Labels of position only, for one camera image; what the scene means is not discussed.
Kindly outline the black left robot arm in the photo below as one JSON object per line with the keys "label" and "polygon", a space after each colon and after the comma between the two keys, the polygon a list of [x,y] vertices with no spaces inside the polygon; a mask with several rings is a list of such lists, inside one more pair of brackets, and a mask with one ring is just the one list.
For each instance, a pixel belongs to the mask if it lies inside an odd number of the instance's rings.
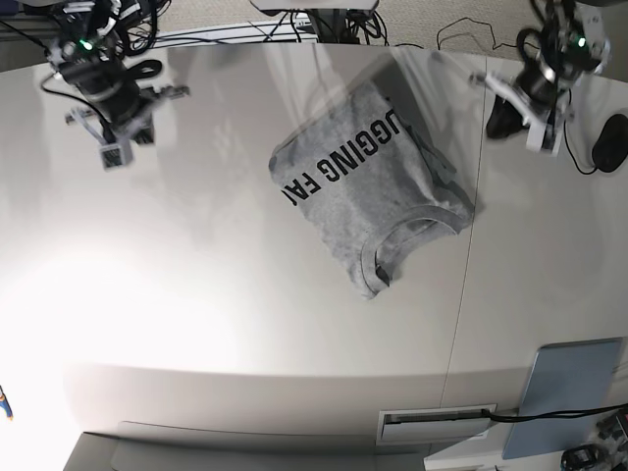
{"label": "black left robot arm", "polygon": [[547,1],[531,6],[539,28],[519,31],[515,48],[523,69],[513,79],[475,74],[470,80],[489,89],[495,103],[486,124],[487,137],[505,139],[534,125],[554,130],[564,112],[560,100],[583,75],[600,73],[610,45],[601,9],[611,1]]}

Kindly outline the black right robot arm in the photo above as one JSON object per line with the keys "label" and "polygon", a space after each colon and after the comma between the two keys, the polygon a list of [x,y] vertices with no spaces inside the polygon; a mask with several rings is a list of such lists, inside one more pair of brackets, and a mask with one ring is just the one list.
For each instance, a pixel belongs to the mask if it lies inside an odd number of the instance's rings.
{"label": "black right robot arm", "polygon": [[156,46],[229,45],[232,37],[197,32],[163,36],[164,1],[65,1],[50,7],[60,35],[47,49],[54,75],[78,91],[79,107],[66,117],[99,142],[103,154],[122,155],[131,143],[154,142],[153,111],[169,99],[189,94],[185,85],[140,87],[157,77],[163,64],[145,58]]}

